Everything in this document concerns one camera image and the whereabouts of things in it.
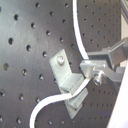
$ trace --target aluminum bracket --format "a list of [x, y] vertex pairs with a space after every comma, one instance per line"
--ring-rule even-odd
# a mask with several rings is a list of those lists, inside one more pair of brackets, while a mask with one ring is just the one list
[[[58, 52], [49, 62], [60, 92], [62, 94], [71, 93], [73, 95], [83, 83], [84, 77], [82, 74], [72, 73], [65, 50], [63, 49]], [[65, 101], [71, 119], [73, 119], [81, 109], [82, 102], [87, 94], [88, 90], [85, 88], [76, 97]]]

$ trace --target white wire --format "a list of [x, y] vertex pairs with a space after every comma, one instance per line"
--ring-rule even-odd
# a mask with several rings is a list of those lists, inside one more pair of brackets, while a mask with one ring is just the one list
[[[81, 35], [80, 35], [80, 29], [79, 29], [79, 25], [78, 25], [78, 17], [77, 17], [77, 0], [73, 0], [73, 25], [74, 25], [74, 31], [75, 31], [75, 36], [76, 36], [76, 42], [78, 45], [78, 49], [83, 57], [83, 59], [88, 59], [88, 55], [85, 51], [82, 39], [81, 39]], [[45, 106], [51, 104], [51, 103], [55, 103], [55, 102], [59, 102], [59, 101], [65, 101], [68, 99], [71, 99], [75, 96], [77, 96], [88, 84], [88, 82], [90, 81], [90, 78], [86, 78], [84, 80], [84, 82], [82, 83], [82, 85], [77, 89], [77, 91], [74, 93], [74, 95], [71, 95], [70, 93], [67, 94], [60, 94], [60, 95], [54, 95], [54, 96], [49, 96], [43, 100], [41, 100], [33, 109], [31, 116], [30, 116], [30, 122], [29, 122], [29, 126], [30, 128], [35, 128], [35, 120], [36, 120], [36, 116], [38, 115], [38, 113], [40, 112], [40, 110], [42, 108], [44, 108]]]
[[88, 84], [88, 82], [89, 82], [89, 80], [88, 79], [85, 79], [84, 82], [82, 83], [82, 85], [74, 93], [74, 95], [71, 95], [71, 93], [60, 94], [60, 95], [49, 96], [49, 97], [41, 100], [35, 106], [34, 110], [32, 111], [32, 114], [30, 116], [30, 123], [29, 123], [30, 128], [35, 128], [36, 116], [37, 116], [37, 114], [40, 112], [40, 110], [42, 108], [44, 108], [45, 106], [47, 106], [47, 105], [49, 105], [51, 103], [68, 100], [68, 99], [71, 99], [71, 98], [77, 96], [86, 87], [86, 85]]
[[81, 53], [81, 56], [83, 59], [89, 59], [87, 52], [85, 51], [81, 35], [80, 35], [80, 29], [79, 29], [79, 24], [78, 24], [78, 16], [77, 16], [77, 0], [72, 0], [73, 1], [73, 25], [74, 25], [74, 31], [75, 31], [75, 36], [76, 36], [76, 42], [77, 46], [79, 48], [79, 51]]

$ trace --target metal bracket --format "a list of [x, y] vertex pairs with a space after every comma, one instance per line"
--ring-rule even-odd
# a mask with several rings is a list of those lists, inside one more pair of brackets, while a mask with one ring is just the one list
[[89, 60], [83, 60], [80, 64], [85, 77], [94, 78], [97, 86], [102, 83], [113, 84], [112, 89], [117, 94], [117, 85], [121, 83], [124, 74], [124, 68], [118, 65], [128, 57], [128, 38], [102, 51], [89, 52], [88, 56]]
[[[76, 92], [79, 86], [83, 83], [84, 77], [82, 74], [72, 73], [65, 50], [61, 50], [53, 58], [50, 59], [50, 65], [57, 80], [58, 87], [62, 94]], [[88, 94], [85, 88], [78, 96], [65, 101], [70, 118], [73, 119], [82, 107], [82, 102]]]

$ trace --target screw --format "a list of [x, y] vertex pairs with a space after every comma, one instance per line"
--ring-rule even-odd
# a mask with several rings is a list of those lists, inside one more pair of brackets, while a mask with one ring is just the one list
[[96, 75], [93, 79], [93, 82], [95, 83], [95, 85], [97, 85], [98, 87], [102, 84], [102, 72], [99, 72], [98, 75]]
[[63, 58], [63, 56], [58, 56], [57, 57], [57, 62], [58, 62], [59, 65], [63, 65], [64, 64], [64, 58]]

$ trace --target gray perforated surface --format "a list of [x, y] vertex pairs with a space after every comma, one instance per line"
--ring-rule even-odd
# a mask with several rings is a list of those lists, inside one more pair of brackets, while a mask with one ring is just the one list
[[[120, 40], [119, 0], [79, 0], [78, 17], [87, 51]], [[73, 73], [82, 57], [73, 31], [71, 0], [0, 2], [0, 127], [28, 128], [37, 101], [59, 94], [49, 59], [65, 49]], [[89, 95], [71, 120], [63, 102], [45, 107], [36, 128], [105, 128], [116, 99], [107, 86], [91, 81]]]

